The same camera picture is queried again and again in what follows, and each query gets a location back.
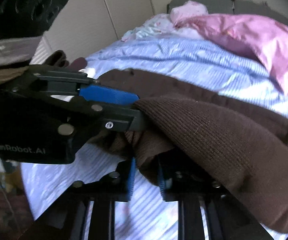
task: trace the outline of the cable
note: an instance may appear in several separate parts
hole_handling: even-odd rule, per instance
[[[12,205],[11,205],[9,199],[8,199],[7,192],[5,191],[5,189],[4,189],[1,181],[0,181],[0,188],[1,188],[1,191],[2,191],[2,193],[3,193],[3,195],[4,195],[4,197],[5,197],[6,202],[8,203],[8,206],[9,206],[9,208],[10,208],[10,210],[11,210],[12,217],[13,217],[13,219],[14,219],[14,222],[15,222],[16,226],[17,226],[17,230],[18,230],[18,232],[19,232],[20,234],[22,234],[22,231],[21,231],[21,229],[20,229],[19,223],[17,222],[17,218],[15,217],[15,213],[14,213],[14,210],[13,210],[13,208],[12,208]]]

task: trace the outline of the pillow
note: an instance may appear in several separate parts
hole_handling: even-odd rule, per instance
[[[288,26],[260,15],[212,14],[176,19],[233,53],[258,60],[288,95]]]
[[[179,21],[201,15],[208,15],[207,8],[205,5],[194,1],[187,1],[184,5],[173,8],[170,13],[174,25]]]

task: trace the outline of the striped fabric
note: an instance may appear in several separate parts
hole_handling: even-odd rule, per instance
[[[288,117],[288,97],[279,92],[260,63],[235,56],[209,41],[173,37],[117,41],[87,61],[87,67],[96,70],[95,78],[111,69],[162,73]],[[23,181],[34,217],[39,217],[72,182],[97,181],[113,171],[118,161],[94,145],[85,145],[69,165],[23,163]],[[117,203],[115,211],[116,240],[177,239],[177,202],[163,202],[159,189],[139,172],[132,200]],[[287,238],[267,230],[276,240]]]

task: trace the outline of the maroon fabric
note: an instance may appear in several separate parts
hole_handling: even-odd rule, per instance
[[[108,146],[132,145],[140,171],[156,179],[154,156],[176,145],[221,182],[256,219],[288,232],[288,119],[176,79],[110,71],[102,85],[136,93],[135,106],[157,128],[127,132]]]

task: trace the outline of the screw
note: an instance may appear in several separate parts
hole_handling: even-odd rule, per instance
[[[72,187],[82,187],[83,184],[84,184],[83,181],[77,180],[77,181],[73,182]]]
[[[112,122],[107,122],[106,125],[105,125],[105,128],[106,129],[112,129],[114,126],[114,124]]]
[[[103,110],[103,107],[100,105],[92,105],[91,106],[92,110],[94,110],[95,112],[100,112]]]
[[[69,123],[64,123],[57,128],[60,135],[71,135],[74,132],[74,126]]]
[[[212,187],[219,188],[219,187],[221,187],[221,184],[218,181],[215,180],[215,181],[212,182]]]
[[[179,179],[183,178],[183,175],[180,171],[175,172],[175,174],[176,174],[177,178],[179,178]]]
[[[109,175],[110,178],[112,178],[112,179],[117,179],[117,178],[120,176],[120,174],[119,174],[117,171],[112,171],[112,172],[110,172],[108,175]]]

